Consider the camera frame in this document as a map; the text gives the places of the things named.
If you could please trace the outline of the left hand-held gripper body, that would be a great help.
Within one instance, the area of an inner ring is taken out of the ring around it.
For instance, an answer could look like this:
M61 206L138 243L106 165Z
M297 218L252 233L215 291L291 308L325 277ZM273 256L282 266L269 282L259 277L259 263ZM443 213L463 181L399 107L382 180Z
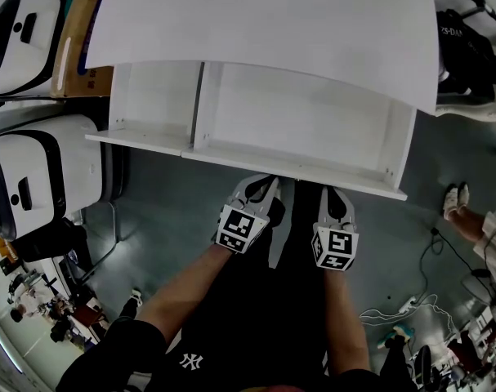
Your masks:
M229 197L221 209L212 240L233 253L244 254L269 223L268 213L256 215L249 205L231 204Z

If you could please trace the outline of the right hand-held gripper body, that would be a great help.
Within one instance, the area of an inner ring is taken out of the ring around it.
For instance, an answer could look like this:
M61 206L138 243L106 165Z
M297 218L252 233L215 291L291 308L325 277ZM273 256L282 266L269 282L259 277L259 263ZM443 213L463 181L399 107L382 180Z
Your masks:
M359 235L344 229L314 226L311 246L317 267L344 272L356 257Z

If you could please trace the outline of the person's left forearm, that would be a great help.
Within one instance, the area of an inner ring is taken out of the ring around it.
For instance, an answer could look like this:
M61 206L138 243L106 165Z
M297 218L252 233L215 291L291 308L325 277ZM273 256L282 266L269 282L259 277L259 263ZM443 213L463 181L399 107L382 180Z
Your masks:
M213 244L141 308L136 319L149 323L171 341L207 295L209 288L232 257L225 247Z

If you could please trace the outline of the person's right forearm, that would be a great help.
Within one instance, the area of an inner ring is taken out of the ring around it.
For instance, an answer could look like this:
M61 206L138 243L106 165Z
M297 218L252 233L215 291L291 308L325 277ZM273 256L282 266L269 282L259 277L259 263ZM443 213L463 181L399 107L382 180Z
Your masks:
M337 376L350 370L369 370L366 335L351 302L345 274L325 270L324 290L329 374Z

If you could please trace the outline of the white desk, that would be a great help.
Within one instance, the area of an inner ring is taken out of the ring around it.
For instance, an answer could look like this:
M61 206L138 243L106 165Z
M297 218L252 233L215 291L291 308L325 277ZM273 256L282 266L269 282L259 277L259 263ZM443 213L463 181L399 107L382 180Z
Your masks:
M436 105L433 0L102 0L89 68L150 60L265 66Z

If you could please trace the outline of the person's black clothing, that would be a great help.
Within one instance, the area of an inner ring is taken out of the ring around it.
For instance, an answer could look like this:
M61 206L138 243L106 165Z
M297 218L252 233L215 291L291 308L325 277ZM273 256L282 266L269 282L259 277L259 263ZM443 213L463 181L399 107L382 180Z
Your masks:
M171 341L136 317L121 318L71 364L56 392L416 392L402 336L391 338L379 373L329 374L326 269L311 246L323 187L295 184L275 268L267 227L244 254L232 252Z

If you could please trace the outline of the white black-trimmed robot machine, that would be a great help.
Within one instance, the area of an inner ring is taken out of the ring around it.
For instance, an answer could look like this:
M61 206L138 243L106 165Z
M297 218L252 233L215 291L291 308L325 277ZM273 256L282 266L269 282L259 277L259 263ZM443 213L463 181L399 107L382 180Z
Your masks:
M123 191L121 149L89 135L96 123L61 115L0 134L0 237L13 242Z
M0 98L49 97L66 0L0 6Z

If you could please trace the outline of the cluttered work table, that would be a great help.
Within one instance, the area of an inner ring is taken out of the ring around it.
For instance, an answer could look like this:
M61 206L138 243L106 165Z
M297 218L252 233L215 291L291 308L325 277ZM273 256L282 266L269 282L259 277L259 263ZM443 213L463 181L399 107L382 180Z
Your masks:
M90 292L76 292L63 257L27 263L0 237L0 267L8 277L7 303L15 323L43 318L55 343L68 341L82 351L96 345L109 328L101 304Z

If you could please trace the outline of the brown cardboard box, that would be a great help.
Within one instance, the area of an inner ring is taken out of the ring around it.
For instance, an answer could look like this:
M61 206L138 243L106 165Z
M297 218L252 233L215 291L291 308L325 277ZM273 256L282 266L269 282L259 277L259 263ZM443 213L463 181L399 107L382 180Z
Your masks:
M114 69L87 67L87 52L101 2L73 0L65 16L51 78L54 99L110 95Z

